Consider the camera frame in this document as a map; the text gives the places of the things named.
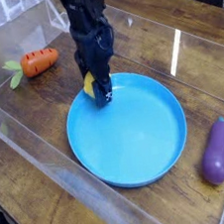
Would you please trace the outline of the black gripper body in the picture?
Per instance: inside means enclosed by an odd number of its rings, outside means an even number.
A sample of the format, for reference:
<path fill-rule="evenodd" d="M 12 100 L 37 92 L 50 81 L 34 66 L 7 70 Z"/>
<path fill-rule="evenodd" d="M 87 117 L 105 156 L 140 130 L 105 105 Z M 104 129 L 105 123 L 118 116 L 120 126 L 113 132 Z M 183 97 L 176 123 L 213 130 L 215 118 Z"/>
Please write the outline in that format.
<path fill-rule="evenodd" d="M 70 21 L 70 34 L 76 43 L 74 57 L 93 75 L 110 73 L 114 32 L 104 16 L 104 0 L 60 0 Z"/>

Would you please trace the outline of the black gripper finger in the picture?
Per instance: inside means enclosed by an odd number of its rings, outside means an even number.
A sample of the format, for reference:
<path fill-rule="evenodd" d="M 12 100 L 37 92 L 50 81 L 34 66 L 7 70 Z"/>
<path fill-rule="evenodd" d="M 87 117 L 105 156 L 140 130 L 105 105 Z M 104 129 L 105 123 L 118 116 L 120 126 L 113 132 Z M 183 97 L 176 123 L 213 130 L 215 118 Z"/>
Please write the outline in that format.
<path fill-rule="evenodd" d="M 88 71 L 87 67 L 83 64 L 79 64 L 79 71 L 81 72 L 82 78 L 84 80 L 84 87 L 90 87 L 91 86 L 91 75 L 90 72 Z"/>
<path fill-rule="evenodd" d="M 112 99 L 112 85 L 109 74 L 103 76 L 93 75 L 94 81 L 91 83 L 93 87 L 93 94 L 95 95 L 95 102 L 98 107 L 103 107 L 111 102 Z"/>

